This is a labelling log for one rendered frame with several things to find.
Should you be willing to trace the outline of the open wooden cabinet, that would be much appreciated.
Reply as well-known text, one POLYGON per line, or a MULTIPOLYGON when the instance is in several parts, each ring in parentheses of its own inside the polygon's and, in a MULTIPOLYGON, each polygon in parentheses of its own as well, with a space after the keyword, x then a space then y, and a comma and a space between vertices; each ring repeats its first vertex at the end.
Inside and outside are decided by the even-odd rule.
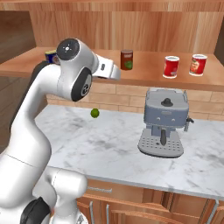
POLYGON ((78 38, 113 60, 133 50, 124 83, 224 92, 214 55, 224 0, 0 0, 0 11, 28 11, 41 48, 78 38), (202 76, 189 74, 194 54, 207 56, 202 76), (166 56, 179 57, 174 79, 163 76, 166 56))

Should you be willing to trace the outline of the dark red can green label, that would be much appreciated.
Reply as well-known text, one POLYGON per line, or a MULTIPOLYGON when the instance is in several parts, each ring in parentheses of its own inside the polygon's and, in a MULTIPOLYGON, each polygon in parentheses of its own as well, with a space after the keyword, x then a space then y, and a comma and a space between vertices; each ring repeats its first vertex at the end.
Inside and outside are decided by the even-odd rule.
POLYGON ((133 51, 121 50, 121 69, 131 70, 133 67, 133 51))

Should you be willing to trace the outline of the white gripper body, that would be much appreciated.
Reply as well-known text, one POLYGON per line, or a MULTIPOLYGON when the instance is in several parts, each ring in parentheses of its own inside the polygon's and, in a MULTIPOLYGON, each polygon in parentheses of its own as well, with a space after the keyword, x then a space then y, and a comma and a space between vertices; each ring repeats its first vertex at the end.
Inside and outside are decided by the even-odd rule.
POLYGON ((113 60, 109 59, 106 65, 106 77, 111 80, 119 81, 121 79, 121 70, 119 67, 114 63, 113 60))

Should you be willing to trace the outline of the wooden drawer front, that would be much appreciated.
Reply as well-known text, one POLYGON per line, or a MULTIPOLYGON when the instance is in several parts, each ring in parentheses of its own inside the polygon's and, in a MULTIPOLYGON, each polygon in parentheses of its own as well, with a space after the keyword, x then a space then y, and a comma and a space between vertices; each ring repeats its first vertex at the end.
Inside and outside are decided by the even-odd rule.
POLYGON ((134 203, 141 203, 143 200, 144 189, 131 185, 121 185, 112 182, 105 182, 95 179, 89 179, 87 186, 98 187, 103 189, 111 189, 112 193, 97 192, 87 189, 87 194, 99 196, 112 200, 123 200, 134 203))

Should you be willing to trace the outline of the grey coffee machine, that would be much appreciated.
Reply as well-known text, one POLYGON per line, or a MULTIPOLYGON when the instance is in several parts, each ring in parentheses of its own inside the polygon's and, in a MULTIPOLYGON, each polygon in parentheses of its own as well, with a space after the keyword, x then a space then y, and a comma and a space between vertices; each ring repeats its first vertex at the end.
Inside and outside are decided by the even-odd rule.
POLYGON ((186 91, 151 87, 145 97, 143 121, 146 128, 138 149, 157 158, 178 158, 184 153, 177 129, 188 131, 189 104, 186 91))

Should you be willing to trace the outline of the red can picture label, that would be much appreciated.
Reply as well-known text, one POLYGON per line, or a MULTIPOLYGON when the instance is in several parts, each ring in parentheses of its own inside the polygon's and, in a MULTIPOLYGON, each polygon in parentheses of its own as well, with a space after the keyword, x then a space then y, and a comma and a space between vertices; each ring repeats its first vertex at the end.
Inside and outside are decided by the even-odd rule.
POLYGON ((205 65, 207 62, 207 56, 204 54, 194 54, 190 65, 189 74, 193 76, 202 76, 205 65))

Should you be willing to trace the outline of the wooden cupboard door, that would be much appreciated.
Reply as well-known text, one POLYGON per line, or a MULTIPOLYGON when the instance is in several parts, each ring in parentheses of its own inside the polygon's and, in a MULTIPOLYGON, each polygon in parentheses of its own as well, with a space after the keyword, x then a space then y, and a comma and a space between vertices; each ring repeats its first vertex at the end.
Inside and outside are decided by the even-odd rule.
POLYGON ((102 201, 101 218, 105 223, 107 204, 109 204, 109 224, 185 224, 181 218, 161 206, 143 207, 102 201))
POLYGON ((87 217, 88 223, 91 224, 90 212, 89 212, 89 202, 93 201, 93 212, 94 212, 94 224, 102 224, 101 217, 101 203, 98 199, 90 198, 78 198, 77 206, 80 211, 87 217))

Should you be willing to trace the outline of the plain red can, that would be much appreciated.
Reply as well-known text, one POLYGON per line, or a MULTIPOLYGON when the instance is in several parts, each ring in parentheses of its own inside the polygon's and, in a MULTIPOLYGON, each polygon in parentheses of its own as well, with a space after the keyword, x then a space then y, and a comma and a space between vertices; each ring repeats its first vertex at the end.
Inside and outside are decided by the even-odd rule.
POLYGON ((164 58, 164 72, 163 76, 168 79, 174 79, 177 77, 177 71, 179 67, 179 57, 166 56, 164 58))

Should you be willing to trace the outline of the blue can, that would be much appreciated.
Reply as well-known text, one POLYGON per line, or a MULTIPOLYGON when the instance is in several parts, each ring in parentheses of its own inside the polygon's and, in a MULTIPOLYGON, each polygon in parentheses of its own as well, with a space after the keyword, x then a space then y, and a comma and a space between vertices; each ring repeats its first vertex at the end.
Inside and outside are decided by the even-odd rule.
POLYGON ((45 52, 45 59, 52 64, 59 65, 60 61, 55 50, 45 52))

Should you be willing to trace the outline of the wooden cabinet door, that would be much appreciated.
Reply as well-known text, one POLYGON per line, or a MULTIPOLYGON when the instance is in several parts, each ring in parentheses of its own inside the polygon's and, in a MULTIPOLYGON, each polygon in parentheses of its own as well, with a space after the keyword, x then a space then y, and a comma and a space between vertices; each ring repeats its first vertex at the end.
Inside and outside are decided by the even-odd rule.
POLYGON ((30 13, 0 10, 0 64, 35 46, 30 13))
POLYGON ((214 50, 214 55, 224 66, 224 19, 222 20, 219 37, 214 50))

